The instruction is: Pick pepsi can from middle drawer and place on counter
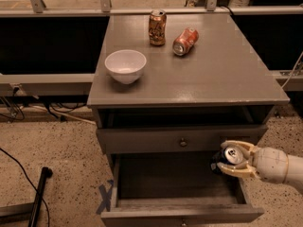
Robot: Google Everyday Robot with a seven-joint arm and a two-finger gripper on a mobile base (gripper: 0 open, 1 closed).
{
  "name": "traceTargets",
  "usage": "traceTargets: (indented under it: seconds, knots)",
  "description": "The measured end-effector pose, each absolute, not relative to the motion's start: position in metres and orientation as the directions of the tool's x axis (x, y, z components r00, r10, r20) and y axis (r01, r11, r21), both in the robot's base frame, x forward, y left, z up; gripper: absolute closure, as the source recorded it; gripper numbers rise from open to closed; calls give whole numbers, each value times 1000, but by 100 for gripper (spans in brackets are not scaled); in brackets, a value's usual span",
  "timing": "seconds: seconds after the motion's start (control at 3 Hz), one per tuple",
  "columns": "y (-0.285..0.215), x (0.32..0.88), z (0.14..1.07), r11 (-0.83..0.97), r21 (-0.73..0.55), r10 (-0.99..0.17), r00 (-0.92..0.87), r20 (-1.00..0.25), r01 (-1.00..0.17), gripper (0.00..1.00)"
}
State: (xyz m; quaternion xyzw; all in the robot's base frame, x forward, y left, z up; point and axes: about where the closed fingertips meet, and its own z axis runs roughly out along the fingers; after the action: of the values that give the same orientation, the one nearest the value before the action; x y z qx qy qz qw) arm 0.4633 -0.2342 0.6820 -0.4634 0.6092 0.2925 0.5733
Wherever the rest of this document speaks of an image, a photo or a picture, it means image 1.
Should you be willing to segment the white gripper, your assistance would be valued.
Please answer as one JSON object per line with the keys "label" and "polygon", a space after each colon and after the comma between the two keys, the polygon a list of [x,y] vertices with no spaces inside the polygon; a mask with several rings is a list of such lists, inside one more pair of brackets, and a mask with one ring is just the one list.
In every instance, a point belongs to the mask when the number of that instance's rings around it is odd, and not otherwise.
{"label": "white gripper", "polygon": [[[249,157],[256,149],[256,146],[244,141],[226,140],[221,143],[221,148],[238,148],[244,157]],[[279,149],[260,148],[254,154],[253,166],[248,164],[244,168],[217,163],[219,170],[229,176],[236,178],[260,178],[267,183],[283,183],[288,169],[288,156]]]}

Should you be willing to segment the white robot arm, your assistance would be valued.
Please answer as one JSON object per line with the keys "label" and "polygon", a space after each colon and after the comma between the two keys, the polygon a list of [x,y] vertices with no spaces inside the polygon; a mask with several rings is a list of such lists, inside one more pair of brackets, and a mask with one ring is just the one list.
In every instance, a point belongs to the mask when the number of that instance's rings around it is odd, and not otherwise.
{"label": "white robot arm", "polygon": [[276,148],[260,148],[248,142],[227,140],[221,144],[214,165],[224,174],[287,184],[303,194],[303,158]]}

